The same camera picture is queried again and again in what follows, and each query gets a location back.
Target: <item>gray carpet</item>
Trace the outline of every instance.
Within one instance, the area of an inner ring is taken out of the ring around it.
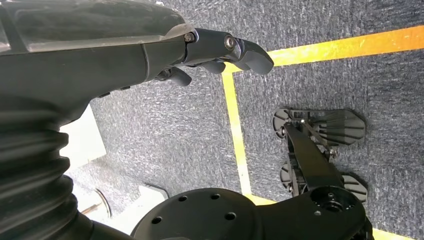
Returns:
[[[421,0],[163,0],[196,27],[228,31],[268,51],[424,24]],[[150,183],[170,195],[204,187],[240,191],[219,75],[189,69],[193,83],[150,82],[95,99],[91,106],[107,156],[74,170],[119,213]],[[274,111],[350,108],[367,119],[365,139],[339,149],[335,164],[369,185],[374,227],[424,239],[424,50],[235,74],[253,193],[287,194],[278,172],[285,145],[272,132]]]

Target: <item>yellow tape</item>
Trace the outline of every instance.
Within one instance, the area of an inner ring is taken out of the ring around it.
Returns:
[[[225,91],[226,106],[228,109],[229,124],[231,127],[232,142],[234,144],[235,160],[240,178],[241,193],[252,193],[249,180],[248,163],[246,162],[245,143],[243,142],[242,126],[240,124],[239,107],[237,106],[236,89],[232,73],[223,73],[222,82]]]
[[[274,66],[313,63],[335,59],[424,49],[424,26],[350,37],[268,52]],[[233,64],[226,73],[241,71]]]
[[[270,51],[268,54],[274,61],[274,66],[278,67],[417,49],[424,49],[424,26],[280,49]],[[239,71],[241,70],[235,65],[226,63],[225,71],[222,73],[222,80],[241,192],[256,205],[274,204],[275,202],[272,200],[252,195],[233,78],[233,73]],[[375,240],[412,240],[411,238],[378,229],[373,230],[373,235]]]

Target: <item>bolt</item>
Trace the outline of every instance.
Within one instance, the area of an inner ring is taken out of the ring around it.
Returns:
[[[236,40],[234,39],[233,36],[227,35],[225,37],[224,44],[225,44],[226,49],[232,51],[234,49],[234,47],[236,46]]]
[[[330,150],[330,156],[333,157],[333,158],[336,158],[337,157],[337,151],[335,149],[331,149]]]
[[[279,130],[277,130],[277,134],[284,137],[286,135],[286,129],[284,129],[284,127],[281,127]]]
[[[196,40],[195,35],[192,32],[184,34],[184,40],[186,43],[191,43]]]

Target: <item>black plastic bracket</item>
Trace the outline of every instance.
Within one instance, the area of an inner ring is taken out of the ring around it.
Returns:
[[[287,140],[289,160],[281,168],[280,179],[294,197],[320,186],[337,186],[366,201],[367,188],[329,162],[337,156],[334,146],[351,145],[364,137],[366,124],[359,115],[349,109],[282,108],[274,114],[272,125],[276,135]]]

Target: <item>mounting hole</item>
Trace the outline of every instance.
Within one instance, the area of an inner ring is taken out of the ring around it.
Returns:
[[[187,196],[180,196],[178,198],[178,201],[180,201],[180,202],[184,202],[185,200],[187,200]]]
[[[225,219],[228,221],[236,219],[236,214],[234,212],[229,212],[225,214]]]
[[[162,217],[161,216],[157,216],[155,218],[153,218],[153,220],[151,221],[152,224],[158,224],[162,221]]]
[[[210,198],[213,199],[213,200],[217,200],[220,197],[221,197],[221,195],[219,195],[218,193],[217,194],[213,194],[213,195],[210,196]]]

